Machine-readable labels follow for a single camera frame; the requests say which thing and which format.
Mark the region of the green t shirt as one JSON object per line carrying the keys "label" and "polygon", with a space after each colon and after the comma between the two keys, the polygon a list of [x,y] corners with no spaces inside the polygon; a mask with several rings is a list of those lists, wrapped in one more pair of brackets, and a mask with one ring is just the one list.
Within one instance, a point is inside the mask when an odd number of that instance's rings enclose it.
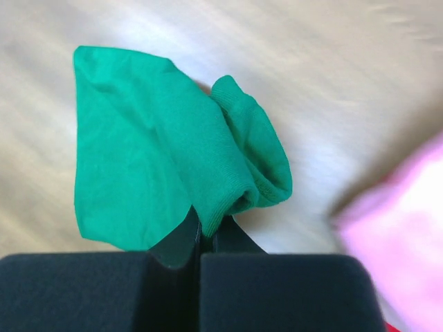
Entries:
{"label": "green t shirt", "polygon": [[81,46],[75,217],[85,239],[148,250],[195,210],[225,216],[286,201],[289,161],[265,110],[233,77],[209,93],[167,58]]}

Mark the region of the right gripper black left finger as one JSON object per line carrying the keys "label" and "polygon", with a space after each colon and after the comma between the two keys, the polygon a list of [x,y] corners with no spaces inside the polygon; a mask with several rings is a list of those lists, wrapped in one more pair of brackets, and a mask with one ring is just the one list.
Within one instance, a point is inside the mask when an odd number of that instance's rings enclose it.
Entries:
{"label": "right gripper black left finger", "polygon": [[190,210],[148,251],[9,255],[2,331],[196,331],[201,226]]}

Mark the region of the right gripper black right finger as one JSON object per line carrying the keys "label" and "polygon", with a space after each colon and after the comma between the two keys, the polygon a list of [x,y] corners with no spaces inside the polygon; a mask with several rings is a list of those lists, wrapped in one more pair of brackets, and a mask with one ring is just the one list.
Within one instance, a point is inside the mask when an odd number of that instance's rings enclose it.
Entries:
{"label": "right gripper black right finger", "polygon": [[201,256],[200,331],[385,331],[372,280],[338,254],[268,254],[224,218]]}

